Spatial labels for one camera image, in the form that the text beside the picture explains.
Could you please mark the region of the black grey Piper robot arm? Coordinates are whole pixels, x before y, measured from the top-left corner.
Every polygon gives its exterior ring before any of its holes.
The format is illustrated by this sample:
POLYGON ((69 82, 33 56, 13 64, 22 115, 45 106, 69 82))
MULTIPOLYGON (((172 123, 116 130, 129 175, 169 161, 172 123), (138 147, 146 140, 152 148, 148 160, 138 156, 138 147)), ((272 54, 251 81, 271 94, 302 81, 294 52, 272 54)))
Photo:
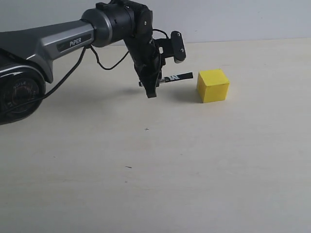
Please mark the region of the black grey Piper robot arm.
POLYGON ((159 48, 153 39, 153 13, 130 0, 99 2, 81 19, 0 34, 0 122, 33 114, 51 93, 53 61, 75 50, 95 50, 124 41, 149 98, 161 79, 159 48))

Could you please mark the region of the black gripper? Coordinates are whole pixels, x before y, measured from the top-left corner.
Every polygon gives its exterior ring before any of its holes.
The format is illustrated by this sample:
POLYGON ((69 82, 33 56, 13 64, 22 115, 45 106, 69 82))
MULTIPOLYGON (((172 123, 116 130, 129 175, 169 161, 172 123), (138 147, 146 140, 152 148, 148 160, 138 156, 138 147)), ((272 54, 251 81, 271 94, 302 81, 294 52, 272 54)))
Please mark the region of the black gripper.
POLYGON ((125 38, 125 45, 134 63, 139 81, 143 84, 148 98, 155 98, 162 60, 159 46, 152 33, 125 38))

